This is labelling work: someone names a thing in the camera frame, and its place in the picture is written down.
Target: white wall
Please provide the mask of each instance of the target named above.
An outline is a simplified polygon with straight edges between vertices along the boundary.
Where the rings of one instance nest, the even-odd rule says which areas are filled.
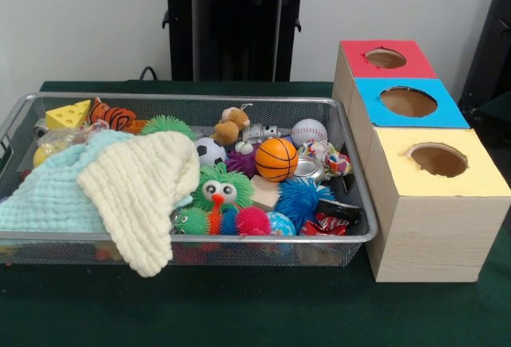
[[[302,0],[292,79],[331,81],[339,39],[417,40],[458,97],[491,0]],[[166,0],[0,0],[0,120],[44,80],[170,76]]]

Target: stacked boxes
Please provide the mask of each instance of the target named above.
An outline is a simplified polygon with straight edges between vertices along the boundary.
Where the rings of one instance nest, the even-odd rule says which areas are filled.
[[[378,214],[378,282],[473,282],[511,191],[413,41],[343,41],[342,102]]]

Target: green fuzzy toy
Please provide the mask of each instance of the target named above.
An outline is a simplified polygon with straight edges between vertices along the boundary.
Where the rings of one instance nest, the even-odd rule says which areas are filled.
[[[254,187],[248,177],[240,172],[227,172],[227,166],[220,162],[215,166],[203,166],[200,168],[199,187],[192,193],[194,207],[198,207],[204,211],[210,212],[213,209],[213,202],[206,199],[202,192],[202,187],[208,181],[218,181],[220,183],[230,183],[236,188],[236,200],[234,204],[226,203],[222,206],[222,210],[235,207],[249,207],[252,205],[252,196]]]
[[[179,132],[195,141],[196,135],[183,121],[172,116],[159,115],[151,119],[141,130],[141,134],[156,132]]]
[[[209,234],[208,213],[197,207],[183,209],[174,224],[178,234]]]

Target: red square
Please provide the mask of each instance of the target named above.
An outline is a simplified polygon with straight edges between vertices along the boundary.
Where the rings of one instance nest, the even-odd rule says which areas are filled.
[[[415,41],[341,41],[355,78],[437,78]]]

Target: orange ball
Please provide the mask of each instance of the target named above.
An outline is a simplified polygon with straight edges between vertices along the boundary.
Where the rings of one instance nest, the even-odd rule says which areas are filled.
[[[284,181],[298,166],[295,146],[282,138],[264,141],[255,153],[255,167],[262,177],[271,182]]]

